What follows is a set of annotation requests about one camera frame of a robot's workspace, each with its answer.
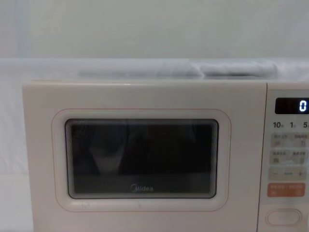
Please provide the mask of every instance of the white surface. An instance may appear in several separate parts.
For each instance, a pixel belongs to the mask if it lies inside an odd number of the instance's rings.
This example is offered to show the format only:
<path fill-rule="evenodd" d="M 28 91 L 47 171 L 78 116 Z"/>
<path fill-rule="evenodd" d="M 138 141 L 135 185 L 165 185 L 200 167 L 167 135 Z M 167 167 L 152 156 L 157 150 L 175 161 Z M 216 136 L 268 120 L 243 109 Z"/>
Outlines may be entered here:
<path fill-rule="evenodd" d="M 25 57 L 309 57 L 308 0 L 18 0 Z"/>
<path fill-rule="evenodd" d="M 0 232 L 32 232 L 28 175 L 0 175 Z"/>
<path fill-rule="evenodd" d="M 0 58 L 17 57 L 17 24 L 14 0 L 0 0 Z"/>

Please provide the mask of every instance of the white microwave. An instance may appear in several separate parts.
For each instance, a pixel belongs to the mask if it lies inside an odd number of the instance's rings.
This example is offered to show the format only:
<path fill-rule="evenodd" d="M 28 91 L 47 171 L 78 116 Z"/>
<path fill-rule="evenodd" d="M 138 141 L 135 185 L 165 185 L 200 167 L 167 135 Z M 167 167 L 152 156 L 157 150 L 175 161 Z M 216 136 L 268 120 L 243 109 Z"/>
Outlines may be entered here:
<path fill-rule="evenodd" d="M 35 232 L 304 232 L 309 83 L 24 85 Z"/>

